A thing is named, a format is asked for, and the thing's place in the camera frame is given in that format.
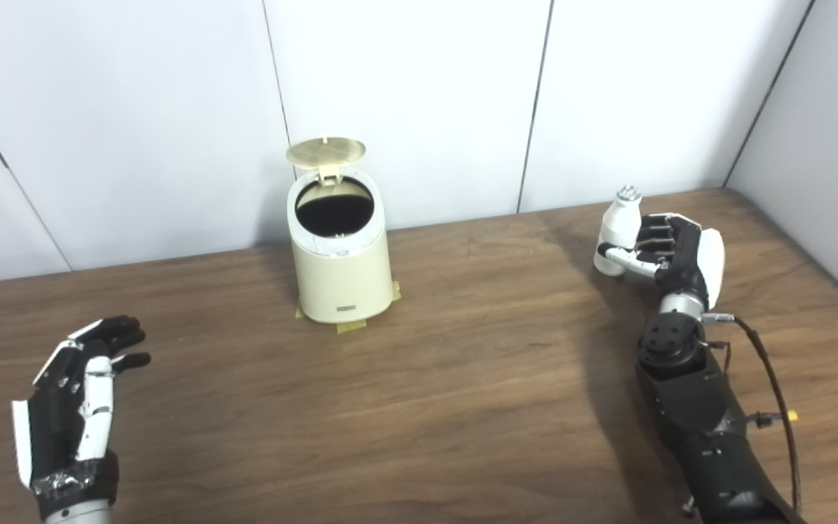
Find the small trash can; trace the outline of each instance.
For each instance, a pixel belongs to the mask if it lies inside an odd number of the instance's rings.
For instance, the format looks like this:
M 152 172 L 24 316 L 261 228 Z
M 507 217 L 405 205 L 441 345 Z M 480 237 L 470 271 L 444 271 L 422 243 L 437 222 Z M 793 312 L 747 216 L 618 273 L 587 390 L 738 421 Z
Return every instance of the small trash can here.
M 307 170 L 290 186 L 287 222 L 300 308 L 317 322 L 345 324 L 393 301 L 383 200 L 372 179 L 349 168 L 364 156 L 357 140 L 317 138 L 287 151 Z

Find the robot forearm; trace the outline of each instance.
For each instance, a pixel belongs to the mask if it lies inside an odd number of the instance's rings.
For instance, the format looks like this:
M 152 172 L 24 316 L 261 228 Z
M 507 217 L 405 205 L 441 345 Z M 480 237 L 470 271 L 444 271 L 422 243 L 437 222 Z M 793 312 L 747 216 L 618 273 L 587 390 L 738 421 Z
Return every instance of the robot forearm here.
M 663 299 L 662 309 L 679 303 Z M 702 521 L 805 524 L 752 453 L 745 412 L 706 346 L 701 321 L 672 309 L 649 319 L 636 349 L 636 372 L 659 437 L 684 472 Z

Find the robotic hand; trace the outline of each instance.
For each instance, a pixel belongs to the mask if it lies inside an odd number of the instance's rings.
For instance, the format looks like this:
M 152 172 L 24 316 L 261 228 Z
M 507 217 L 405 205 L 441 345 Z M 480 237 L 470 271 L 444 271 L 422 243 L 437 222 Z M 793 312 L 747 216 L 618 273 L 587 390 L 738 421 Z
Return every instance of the robotic hand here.
M 100 319 L 67 336 L 34 377 L 28 400 L 12 402 L 17 470 L 46 524 L 109 524 L 119 458 L 109 450 L 114 377 L 151 361 L 119 355 L 144 339 L 137 319 Z
M 791 421 L 758 334 L 741 319 L 711 311 L 722 287 L 725 249 L 715 229 L 675 213 L 643 216 L 636 249 L 602 243 L 596 251 L 655 279 L 662 291 L 635 349 L 642 396 L 662 443 L 675 455 L 692 498 L 685 505 L 705 524 L 805 524 Z M 746 437 L 747 417 L 725 369 L 711 353 L 704 322 L 737 322 L 754 342 L 783 412 L 791 447 L 794 508 L 762 471 Z
M 689 308 L 689 313 L 701 309 L 695 315 L 699 317 L 716 305 L 725 262 L 722 235 L 716 229 L 701 230 L 699 223 L 677 213 L 646 215 L 636 249 L 605 242 L 596 251 L 629 271 L 654 278 L 665 296 L 679 298 L 663 303 L 663 308 L 684 306 L 678 310 Z

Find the white robotic hand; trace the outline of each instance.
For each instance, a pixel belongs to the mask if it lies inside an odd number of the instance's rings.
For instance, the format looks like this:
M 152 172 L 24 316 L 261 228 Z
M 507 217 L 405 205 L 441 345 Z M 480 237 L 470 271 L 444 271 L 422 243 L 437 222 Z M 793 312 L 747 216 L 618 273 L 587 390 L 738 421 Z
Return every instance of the white robotic hand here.
M 677 213 L 642 216 L 636 248 L 611 243 L 596 248 L 629 271 L 654 278 L 664 295 L 701 301 L 703 311 L 716 306 L 722 288 L 725 248 L 716 229 L 703 229 Z
M 108 448 L 114 377 L 149 364 L 149 354 L 119 355 L 143 339 L 133 317 L 93 322 L 57 345 L 30 399 L 12 402 L 17 470 L 41 520 L 77 520 L 114 503 L 119 459 Z

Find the cable connector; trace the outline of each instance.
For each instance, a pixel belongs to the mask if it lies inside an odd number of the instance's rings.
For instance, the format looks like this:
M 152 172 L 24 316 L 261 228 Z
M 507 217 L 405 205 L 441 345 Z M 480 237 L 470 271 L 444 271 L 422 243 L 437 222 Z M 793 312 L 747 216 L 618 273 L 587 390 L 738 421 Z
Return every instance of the cable connector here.
M 788 410 L 788 420 L 794 422 L 798 419 L 797 411 L 794 409 Z M 757 411 L 754 414 L 747 415 L 746 421 L 751 424 L 751 422 L 755 422 L 755 427 L 759 428 L 759 430 L 770 428 L 772 425 L 775 424 L 775 421 L 782 421 L 782 417 L 780 413 L 762 413 L 762 411 Z
M 713 324 L 713 322 L 735 322 L 735 315 L 732 313 L 704 313 L 701 315 L 701 322 L 703 324 Z

